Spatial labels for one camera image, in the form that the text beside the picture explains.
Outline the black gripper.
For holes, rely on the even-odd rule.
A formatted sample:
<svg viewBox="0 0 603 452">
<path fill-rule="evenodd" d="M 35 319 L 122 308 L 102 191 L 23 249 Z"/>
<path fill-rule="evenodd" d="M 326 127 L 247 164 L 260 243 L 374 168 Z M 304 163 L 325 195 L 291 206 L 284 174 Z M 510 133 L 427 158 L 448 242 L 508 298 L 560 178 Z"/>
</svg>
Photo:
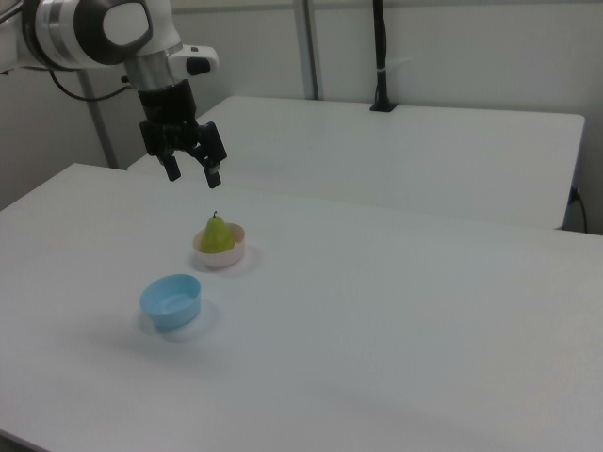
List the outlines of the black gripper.
<svg viewBox="0 0 603 452">
<path fill-rule="evenodd" d="M 163 89 L 138 92 L 146 119 L 140 130 L 148 155 L 161 159 L 170 181 L 181 177 L 173 155 L 175 150 L 189 153 L 204 169 L 210 188 L 221 184 L 220 163 L 227 157 L 214 122 L 199 125 L 191 85 L 184 80 Z"/>
</svg>

